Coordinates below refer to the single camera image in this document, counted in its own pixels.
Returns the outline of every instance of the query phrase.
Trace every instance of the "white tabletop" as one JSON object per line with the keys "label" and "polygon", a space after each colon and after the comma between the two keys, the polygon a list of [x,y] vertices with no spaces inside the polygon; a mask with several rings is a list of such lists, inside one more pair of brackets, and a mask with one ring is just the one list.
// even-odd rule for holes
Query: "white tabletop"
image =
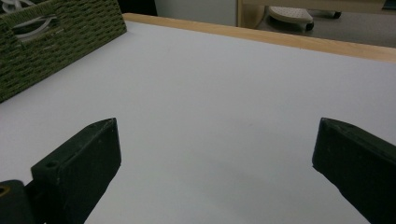
{"label": "white tabletop", "polygon": [[122,165],[87,223],[367,223],[311,158],[321,117],[396,144],[396,64],[127,25],[0,104],[0,180],[115,117]]}

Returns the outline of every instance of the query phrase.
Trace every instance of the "green woven basket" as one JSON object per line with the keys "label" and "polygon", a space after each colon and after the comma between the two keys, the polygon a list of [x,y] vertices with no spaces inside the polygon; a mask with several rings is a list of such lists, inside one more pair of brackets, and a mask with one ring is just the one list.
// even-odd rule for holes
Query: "green woven basket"
{"label": "green woven basket", "polygon": [[[126,32],[116,0],[32,2],[10,14],[0,9],[0,103]],[[45,32],[27,41],[16,37],[23,32],[16,25],[46,15],[56,19]]]}

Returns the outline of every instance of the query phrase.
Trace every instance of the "black plastic part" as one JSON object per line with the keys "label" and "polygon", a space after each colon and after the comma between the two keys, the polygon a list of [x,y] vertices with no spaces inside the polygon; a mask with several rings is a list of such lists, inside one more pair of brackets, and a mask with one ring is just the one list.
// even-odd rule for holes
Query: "black plastic part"
{"label": "black plastic part", "polygon": [[396,146],[351,124],[322,119],[312,161],[371,223],[396,223]]}
{"label": "black plastic part", "polygon": [[382,7],[384,10],[396,10],[396,0],[386,0],[384,6]]}
{"label": "black plastic part", "polygon": [[339,19],[341,17],[341,12],[340,11],[336,11],[332,17],[334,19]]}
{"label": "black plastic part", "polygon": [[311,31],[312,29],[314,29],[314,23],[313,22],[310,22],[310,23],[308,23],[306,26],[305,26],[305,30],[306,31]]}
{"label": "black plastic part", "polygon": [[30,182],[28,185],[25,186],[25,192],[29,199],[30,207],[32,209],[32,213],[35,216],[35,223],[45,223],[46,211],[47,206],[45,205],[46,202],[44,201],[44,196],[46,191],[39,190],[35,187],[35,181]]}
{"label": "black plastic part", "polygon": [[32,167],[35,208],[47,224],[84,223],[120,168],[115,119],[87,126]]}
{"label": "black plastic part", "polygon": [[19,180],[0,182],[0,223],[35,224],[28,196]]}

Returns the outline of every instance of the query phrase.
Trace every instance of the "floor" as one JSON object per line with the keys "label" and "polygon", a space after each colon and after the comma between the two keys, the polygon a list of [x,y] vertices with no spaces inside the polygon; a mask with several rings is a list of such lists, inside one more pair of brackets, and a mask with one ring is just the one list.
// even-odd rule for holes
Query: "floor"
{"label": "floor", "polygon": [[334,12],[319,10],[308,10],[308,12],[315,22],[312,31],[306,31],[305,24],[276,21],[268,16],[267,10],[257,29],[396,48],[396,14],[342,12],[339,19],[333,19]]}

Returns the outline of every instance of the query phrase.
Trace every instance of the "white wall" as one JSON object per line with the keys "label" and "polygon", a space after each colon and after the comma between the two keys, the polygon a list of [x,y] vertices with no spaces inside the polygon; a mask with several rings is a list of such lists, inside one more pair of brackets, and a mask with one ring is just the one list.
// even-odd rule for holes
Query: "white wall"
{"label": "white wall", "polygon": [[155,4],[161,17],[236,25],[236,0],[155,0]]}

